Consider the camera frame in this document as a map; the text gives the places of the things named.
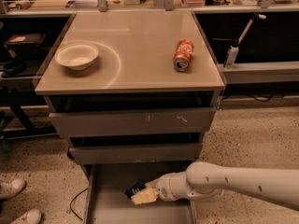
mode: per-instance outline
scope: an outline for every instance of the bottom shelf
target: bottom shelf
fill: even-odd
[[[186,161],[93,166],[83,223],[195,224],[193,203],[187,200],[134,205],[124,194],[138,179],[147,182],[186,167]]]

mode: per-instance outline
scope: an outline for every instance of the shoe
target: shoe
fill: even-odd
[[[0,183],[0,200],[6,200],[19,194],[26,186],[23,179],[14,179],[10,182]]]
[[[11,224],[38,224],[41,216],[41,212],[38,209],[32,209],[11,222]]]

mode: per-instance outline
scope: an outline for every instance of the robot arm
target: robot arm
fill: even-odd
[[[299,171],[222,167],[194,162],[147,184],[164,201],[215,201],[224,189],[299,210]]]

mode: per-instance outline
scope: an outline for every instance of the red soda can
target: red soda can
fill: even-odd
[[[173,64],[178,71],[185,71],[192,61],[193,43],[191,40],[181,40],[177,44]]]

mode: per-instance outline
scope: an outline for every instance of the floor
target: floor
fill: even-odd
[[[27,114],[38,124],[49,122],[47,110],[39,111],[39,118],[35,110],[28,109]],[[204,138],[199,160],[230,167],[298,169],[298,130],[299,98],[227,99]],[[10,144],[11,152],[0,152],[0,179],[21,177],[27,187],[2,203],[0,223],[7,224],[31,208],[42,211],[43,224],[81,223],[71,212],[70,202],[88,187],[88,181],[67,158],[65,140],[49,135],[14,139]],[[73,203],[80,217],[85,198],[83,192]],[[195,211],[198,224],[299,223],[298,212],[232,191],[225,191],[215,203],[196,203]]]

